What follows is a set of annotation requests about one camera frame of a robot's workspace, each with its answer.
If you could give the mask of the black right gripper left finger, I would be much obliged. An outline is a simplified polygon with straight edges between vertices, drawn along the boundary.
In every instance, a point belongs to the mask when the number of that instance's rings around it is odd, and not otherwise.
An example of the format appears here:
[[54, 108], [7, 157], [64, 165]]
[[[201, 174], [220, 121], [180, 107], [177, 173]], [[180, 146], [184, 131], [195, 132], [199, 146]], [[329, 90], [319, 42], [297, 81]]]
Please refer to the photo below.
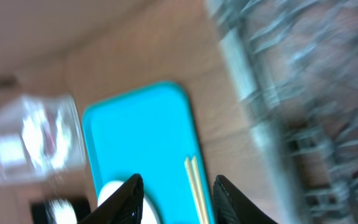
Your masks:
[[143, 179], [134, 174], [78, 224], [141, 224], [143, 200]]

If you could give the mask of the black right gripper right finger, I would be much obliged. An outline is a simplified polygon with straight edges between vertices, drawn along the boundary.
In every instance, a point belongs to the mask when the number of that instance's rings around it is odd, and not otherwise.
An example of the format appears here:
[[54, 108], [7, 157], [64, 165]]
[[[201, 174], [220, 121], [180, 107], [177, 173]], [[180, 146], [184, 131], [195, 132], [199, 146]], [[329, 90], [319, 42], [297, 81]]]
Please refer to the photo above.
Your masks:
[[214, 181], [213, 212], [218, 224], [277, 224], [224, 175]]

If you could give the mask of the large white plate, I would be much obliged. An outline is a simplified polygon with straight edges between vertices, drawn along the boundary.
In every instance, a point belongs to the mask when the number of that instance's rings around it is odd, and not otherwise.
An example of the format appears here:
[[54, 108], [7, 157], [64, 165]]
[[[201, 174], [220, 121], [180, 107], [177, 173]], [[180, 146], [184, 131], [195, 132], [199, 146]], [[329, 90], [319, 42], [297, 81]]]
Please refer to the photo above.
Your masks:
[[[98, 206], [102, 205], [123, 183], [122, 180], [113, 180], [105, 184], [98, 195]], [[141, 224], [161, 224], [157, 210], [146, 194], [143, 199]]]

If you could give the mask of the pile of white rice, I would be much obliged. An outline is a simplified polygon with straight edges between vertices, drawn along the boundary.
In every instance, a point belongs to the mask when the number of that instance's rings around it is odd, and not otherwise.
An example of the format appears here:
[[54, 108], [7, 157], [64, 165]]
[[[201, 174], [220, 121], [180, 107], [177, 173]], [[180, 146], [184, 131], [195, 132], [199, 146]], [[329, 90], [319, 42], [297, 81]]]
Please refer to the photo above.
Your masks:
[[73, 205], [67, 200], [50, 200], [45, 207], [49, 224], [77, 224], [78, 222]]

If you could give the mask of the red sauce packet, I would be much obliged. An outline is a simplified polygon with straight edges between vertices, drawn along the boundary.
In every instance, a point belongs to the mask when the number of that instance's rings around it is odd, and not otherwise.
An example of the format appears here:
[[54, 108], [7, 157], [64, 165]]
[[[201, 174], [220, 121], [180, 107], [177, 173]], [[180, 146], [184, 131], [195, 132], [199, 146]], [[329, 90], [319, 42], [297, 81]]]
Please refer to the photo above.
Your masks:
[[56, 136], [57, 136], [57, 128], [55, 124], [55, 119], [52, 115], [47, 114], [47, 124], [44, 126], [44, 138], [45, 138], [45, 149], [44, 153], [48, 157], [52, 157], [56, 151]]

